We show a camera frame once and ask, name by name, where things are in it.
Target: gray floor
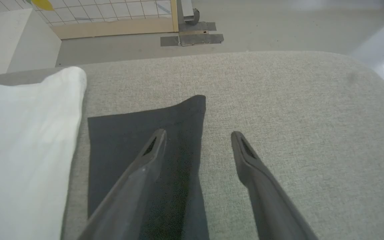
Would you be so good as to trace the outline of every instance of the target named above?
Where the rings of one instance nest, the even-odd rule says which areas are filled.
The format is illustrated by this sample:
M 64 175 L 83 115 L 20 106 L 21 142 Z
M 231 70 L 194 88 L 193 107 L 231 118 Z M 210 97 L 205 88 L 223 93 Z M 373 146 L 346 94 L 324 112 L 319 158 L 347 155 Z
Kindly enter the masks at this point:
M 216 22 L 222 44 L 160 47 L 160 37 L 64 40 L 58 66 L 207 53 L 317 50 L 350 55 L 384 79 L 383 0 L 192 0 L 201 21 Z

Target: white tiled panel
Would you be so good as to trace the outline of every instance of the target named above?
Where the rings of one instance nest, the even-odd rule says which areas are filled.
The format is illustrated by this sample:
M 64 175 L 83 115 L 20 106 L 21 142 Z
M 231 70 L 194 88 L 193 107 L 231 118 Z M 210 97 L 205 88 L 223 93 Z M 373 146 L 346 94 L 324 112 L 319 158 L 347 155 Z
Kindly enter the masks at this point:
M 170 0 L 49 0 L 54 11 L 26 0 L 0 0 L 0 12 L 34 8 L 49 26 L 103 21 L 171 18 Z
M 131 16 L 143 16 L 143 9 L 141 2 L 127 3 L 128 10 Z

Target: wooden board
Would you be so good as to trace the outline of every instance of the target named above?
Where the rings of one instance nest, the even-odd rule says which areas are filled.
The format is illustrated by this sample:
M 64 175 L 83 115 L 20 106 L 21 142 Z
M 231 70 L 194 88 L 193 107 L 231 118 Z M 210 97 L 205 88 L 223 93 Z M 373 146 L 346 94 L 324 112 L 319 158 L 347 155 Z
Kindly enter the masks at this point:
M 177 7 L 174 12 L 173 1 L 175 2 L 175 0 L 172 0 L 173 18 L 151 18 L 121 20 L 115 22 L 78 23 L 52 26 L 51 29 L 60 39 L 140 33 L 178 32 Z

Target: white towel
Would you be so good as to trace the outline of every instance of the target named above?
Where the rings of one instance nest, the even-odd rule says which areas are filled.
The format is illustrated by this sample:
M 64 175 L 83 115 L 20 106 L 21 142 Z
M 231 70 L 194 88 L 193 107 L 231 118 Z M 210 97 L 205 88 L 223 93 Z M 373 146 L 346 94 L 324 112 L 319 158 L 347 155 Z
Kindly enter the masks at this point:
M 86 86 L 78 67 L 0 85 L 1 240 L 60 238 Z

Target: caster wheel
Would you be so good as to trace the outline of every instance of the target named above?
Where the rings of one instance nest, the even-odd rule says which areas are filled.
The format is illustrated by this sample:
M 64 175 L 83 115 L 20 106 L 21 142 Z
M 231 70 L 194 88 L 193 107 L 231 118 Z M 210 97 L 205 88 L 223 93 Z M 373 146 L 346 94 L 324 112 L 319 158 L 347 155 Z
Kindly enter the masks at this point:
M 193 9 L 193 20 L 192 21 L 186 21 L 189 25 L 196 25 L 199 21 L 199 11 L 198 9 Z

